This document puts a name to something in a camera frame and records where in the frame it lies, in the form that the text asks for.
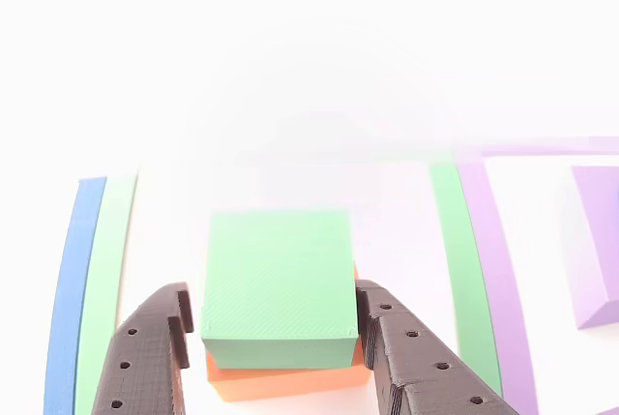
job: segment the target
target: green stripe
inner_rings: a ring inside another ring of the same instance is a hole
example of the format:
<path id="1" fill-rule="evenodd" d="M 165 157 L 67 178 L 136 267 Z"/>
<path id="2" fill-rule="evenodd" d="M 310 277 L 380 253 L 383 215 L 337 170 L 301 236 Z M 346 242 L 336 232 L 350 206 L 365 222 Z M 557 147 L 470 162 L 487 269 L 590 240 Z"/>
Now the green stripe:
<path id="1" fill-rule="evenodd" d="M 432 166 L 430 177 L 454 294 L 460 358 L 502 395 L 484 273 L 457 169 L 452 165 Z"/>
<path id="2" fill-rule="evenodd" d="M 90 415 L 109 341 L 116 331 L 118 289 L 136 177 L 107 179 L 88 269 L 79 333 L 74 415 Z"/>

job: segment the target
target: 3d printed part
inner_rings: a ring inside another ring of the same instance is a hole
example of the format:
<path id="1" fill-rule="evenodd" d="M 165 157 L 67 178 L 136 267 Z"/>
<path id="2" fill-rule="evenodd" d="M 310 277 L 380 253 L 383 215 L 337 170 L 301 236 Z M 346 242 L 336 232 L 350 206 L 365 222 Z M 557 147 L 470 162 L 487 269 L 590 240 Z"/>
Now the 3d printed part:
<path id="1" fill-rule="evenodd" d="M 73 415 L 79 325 L 105 178 L 82 180 L 75 196 L 51 317 L 44 415 Z"/>
<path id="2" fill-rule="evenodd" d="M 206 355 L 209 382 L 223 400 L 258 400 L 300 396 L 361 386 L 368 383 L 361 342 L 357 344 L 352 367 L 331 370 L 220 370 Z"/>
<path id="3" fill-rule="evenodd" d="M 109 344 L 93 415 L 184 414 L 180 369 L 190 365 L 185 334 L 192 331 L 186 284 L 151 295 Z"/>
<path id="4" fill-rule="evenodd" d="M 118 288 L 135 176 L 108 178 L 88 269 L 75 386 L 75 415 L 90 415 L 109 340 L 116 331 Z"/>
<path id="5" fill-rule="evenodd" d="M 454 295 L 459 355 L 486 384 L 502 394 L 484 274 L 457 169 L 452 165 L 433 166 L 430 177 Z"/>
<path id="6" fill-rule="evenodd" d="M 215 215 L 201 336 L 218 368 L 350 367 L 354 268 L 345 213 Z"/>
<path id="7" fill-rule="evenodd" d="M 575 166 L 573 173 L 597 256 L 567 265 L 578 328 L 619 321 L 619 167 Z"/>
<path id="8" fill-rule="evenodd" d="M 357 280 L 359 330 L 380 415 L 515 415 L 389 291 Z"/>

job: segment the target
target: green block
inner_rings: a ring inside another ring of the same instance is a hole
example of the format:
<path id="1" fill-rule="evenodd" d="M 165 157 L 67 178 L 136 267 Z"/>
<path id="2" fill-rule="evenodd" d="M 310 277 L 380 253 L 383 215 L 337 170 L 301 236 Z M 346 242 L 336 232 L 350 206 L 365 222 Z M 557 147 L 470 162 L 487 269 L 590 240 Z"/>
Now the green block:
<path id="1" fill-rule="evenodd" d="M 350 367 L 354 268 L 343 212 L 214 215 L 201 336 L 217 366 Z"/>

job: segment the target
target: white background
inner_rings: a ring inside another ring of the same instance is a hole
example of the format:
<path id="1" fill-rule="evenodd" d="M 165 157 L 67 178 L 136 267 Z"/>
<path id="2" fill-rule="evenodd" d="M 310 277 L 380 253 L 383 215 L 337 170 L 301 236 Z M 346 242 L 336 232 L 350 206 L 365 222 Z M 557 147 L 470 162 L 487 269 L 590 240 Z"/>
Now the white background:
<path id="1" fill-rule="evenodd" d="M 78 177 L 617 135 L 617 2 L 0 0 L 12 400 L 41 406 L 34 368 Z"/>

